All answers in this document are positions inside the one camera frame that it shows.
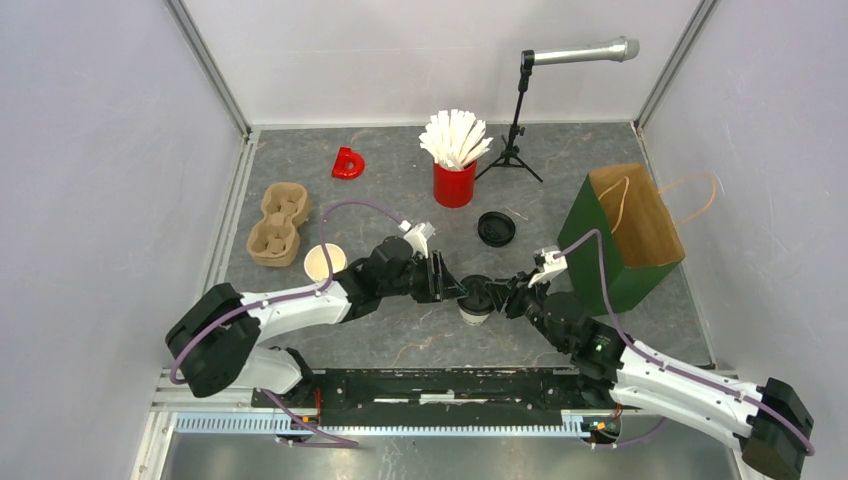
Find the white paper cup stack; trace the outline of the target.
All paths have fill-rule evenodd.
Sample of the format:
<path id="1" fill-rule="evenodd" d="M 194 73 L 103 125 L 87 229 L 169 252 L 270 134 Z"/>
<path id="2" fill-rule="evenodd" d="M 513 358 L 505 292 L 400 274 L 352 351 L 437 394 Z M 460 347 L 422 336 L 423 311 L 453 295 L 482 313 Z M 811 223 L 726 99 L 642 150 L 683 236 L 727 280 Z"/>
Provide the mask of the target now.
<path id="1" fill-rule="evenodd" d="M 311 248 L 303 262 L 306 275 L 313 282 L 321 282 L 328 278 L 330 271 L 339 273 L 348 265 L 345 252 L 333 243 L 317 245 Z"/>

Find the single white paper cup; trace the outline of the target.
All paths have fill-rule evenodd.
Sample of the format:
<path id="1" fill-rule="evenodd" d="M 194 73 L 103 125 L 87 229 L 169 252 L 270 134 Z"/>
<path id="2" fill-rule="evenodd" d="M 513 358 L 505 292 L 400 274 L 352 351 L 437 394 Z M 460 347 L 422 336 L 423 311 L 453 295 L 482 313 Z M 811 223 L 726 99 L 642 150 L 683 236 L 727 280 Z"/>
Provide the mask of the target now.
<path id="1" fill-rule="evenodd" d="M 484 305 L 480 307 L 459 303 L 458 306 L 461 318 L 469 325 L 482 324 L 494 311 L 494 307 L 492 305 Z"/>

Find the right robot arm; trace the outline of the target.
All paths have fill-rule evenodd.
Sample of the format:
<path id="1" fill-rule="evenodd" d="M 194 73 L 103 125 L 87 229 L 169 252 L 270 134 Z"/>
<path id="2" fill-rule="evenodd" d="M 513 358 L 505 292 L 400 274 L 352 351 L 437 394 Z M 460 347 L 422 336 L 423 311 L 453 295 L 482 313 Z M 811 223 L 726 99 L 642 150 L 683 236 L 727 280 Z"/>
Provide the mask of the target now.
<path id="1" fill-rule="evenodd" d="M 771 479 L 798 479 L 814 419 L 795 389 L 777 378 L 758 385 L 669 357 L 589 316 L 571 292 L 531 284 L 526 273 L 487 279 L 495 310 L 524 318 L 578 371 L 577 392 L 591 408 L 608 403 L 661 415 L 739 452 Z"/>

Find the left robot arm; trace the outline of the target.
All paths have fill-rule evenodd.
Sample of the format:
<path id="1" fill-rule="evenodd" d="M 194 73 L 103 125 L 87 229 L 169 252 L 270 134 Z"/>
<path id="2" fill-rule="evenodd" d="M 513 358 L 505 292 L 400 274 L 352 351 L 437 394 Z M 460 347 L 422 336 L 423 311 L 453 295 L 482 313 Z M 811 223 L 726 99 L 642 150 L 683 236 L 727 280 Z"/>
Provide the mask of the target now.
<path id="1" fill-rule="evenodd" d="M 239 293 L 230 283 L 221 283 L 166 334 L 175 360 L 171 381 L 187 385 L 196 398 L 236 385 L 267 389 L 288 406 L 302 407 L 314 394 L 305 361 L 293 349 L 266 349 L 263 342 L 365 317 L 388 297 L 429 304 L 467 294 L 440 252 L 421 253 L 400 237 L 386 238 L 329 282 L 270 293 Z"/>

